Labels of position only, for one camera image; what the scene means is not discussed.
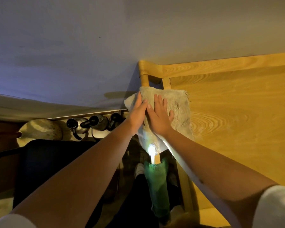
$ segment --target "person's left hand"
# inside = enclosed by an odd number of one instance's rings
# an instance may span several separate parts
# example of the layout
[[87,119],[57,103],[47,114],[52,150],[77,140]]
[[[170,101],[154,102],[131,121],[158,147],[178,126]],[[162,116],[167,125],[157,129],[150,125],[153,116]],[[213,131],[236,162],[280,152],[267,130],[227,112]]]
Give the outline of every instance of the person's left hand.
[[140,128],[145,119],[145,111],[147,109],[147,104],[147,99],[142,102],[142,96],[140,92],[138,92],[136,103],[126,120],[130,124],[132,135],[135,135],[137,133],[138,129]]

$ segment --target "person's right arm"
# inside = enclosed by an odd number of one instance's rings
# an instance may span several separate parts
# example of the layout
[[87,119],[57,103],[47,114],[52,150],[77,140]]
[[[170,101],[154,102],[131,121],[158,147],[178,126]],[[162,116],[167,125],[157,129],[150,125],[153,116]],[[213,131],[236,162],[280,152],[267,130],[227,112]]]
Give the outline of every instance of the person's right arm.
[[154,96],[155,110],[147,111],[152,130],[232,227],[251,227],[262,193],[277,185],[273,180],[220,153],[186,138],[171,127],[167,100]]

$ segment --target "person's left arm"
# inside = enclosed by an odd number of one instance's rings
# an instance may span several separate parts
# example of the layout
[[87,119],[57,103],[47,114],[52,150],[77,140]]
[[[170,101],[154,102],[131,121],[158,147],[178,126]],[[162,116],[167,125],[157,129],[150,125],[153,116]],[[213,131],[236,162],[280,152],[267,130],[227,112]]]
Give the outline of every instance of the person's left arm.
[[60,170],[11,213],[42,227],[85,227],[145,118],[147,102],[138,98],[129,117],[104,139]]

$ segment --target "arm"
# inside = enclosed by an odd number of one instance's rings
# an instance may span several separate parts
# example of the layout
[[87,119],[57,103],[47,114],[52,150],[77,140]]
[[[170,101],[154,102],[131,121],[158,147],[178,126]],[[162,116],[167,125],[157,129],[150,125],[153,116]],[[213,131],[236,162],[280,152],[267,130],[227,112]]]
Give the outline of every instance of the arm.
[[52,176],[11,213],[38,228],[85,227],[90,215],[145,118],[147,102],[137,102],[129,117],[103,140]]
[[276,182],[264,175],[191,141],[173,130],[167,100],[154,96],[155,111],[147,106],[152,130],[158,134],[190,179],[232,227],[251,227],[262,193]]

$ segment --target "fuzzy towel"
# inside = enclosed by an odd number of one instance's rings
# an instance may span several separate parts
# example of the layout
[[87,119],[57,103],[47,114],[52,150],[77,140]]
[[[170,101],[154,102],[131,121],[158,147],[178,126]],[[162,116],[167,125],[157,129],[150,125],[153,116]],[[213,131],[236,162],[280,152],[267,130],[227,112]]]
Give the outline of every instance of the fuzzy towel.
[[[159,90],[153,87],[140,87],[139,89],[142,100],[148,99],[148,103],[154,109],[154,94],[161,95],[162,98],[168,100],[168,112],[174,111],[174,120],[171,126],[174,130],[180,132],[187,138],[194,140],[191,124],[190,124],[190,107],[188,95],[185,90]],[[125,99],[125,106],[129,111],[134,107],[137,99],[137,93]],[[163,141],[154,134],[149,126],[147,117],[138,130],[138,138],[140,145],[149,155],[156,155],[167,149]]]

